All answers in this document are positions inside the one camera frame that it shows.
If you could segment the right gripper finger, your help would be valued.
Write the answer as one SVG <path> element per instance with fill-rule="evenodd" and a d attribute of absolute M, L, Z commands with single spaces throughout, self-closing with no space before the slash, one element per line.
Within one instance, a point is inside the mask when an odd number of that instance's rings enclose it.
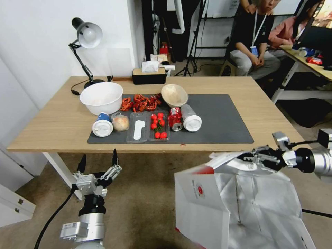
<path fill-rule="evenodd" d="M 282 168 L 281 160 L 271 155 L 246 153 L 243 156 L 243 160 L 253 162 L 256 165 L 260 165 L 260 167 L 269 168 L 274 171 L 280 171 Z"/>
<path fill-rule="evenodd" d="M 280 157 L 280 151 L 274 150 L 268 145 L 265 146 L 259 146 L 255 149 L 253 149 L 253 154 L 257 157 L 263 157 L 263 156 L 268 156 L 268 157 Z"/>

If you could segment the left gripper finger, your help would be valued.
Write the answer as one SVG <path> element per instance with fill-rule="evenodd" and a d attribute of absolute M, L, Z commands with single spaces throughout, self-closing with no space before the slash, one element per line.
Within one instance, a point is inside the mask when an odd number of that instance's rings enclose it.
<path fill-rule="evenodd" d="M 122 171 L 122 167 L 119 165 L 119 159 L 117 155 L 117 150 L 113 150 L 112 154 L 112 166 L 100 177 L 100 180 L 115 180 L 115 178 Z"/>
<path fill-rule="evenodd" d="M 80 176 L 82 176 L 85 172 L 86 168 L 86 154 L 84 154 L 78 163 L 76 172 L 73 173 L 73 176 L 75 179 L 78 179 Z"/>

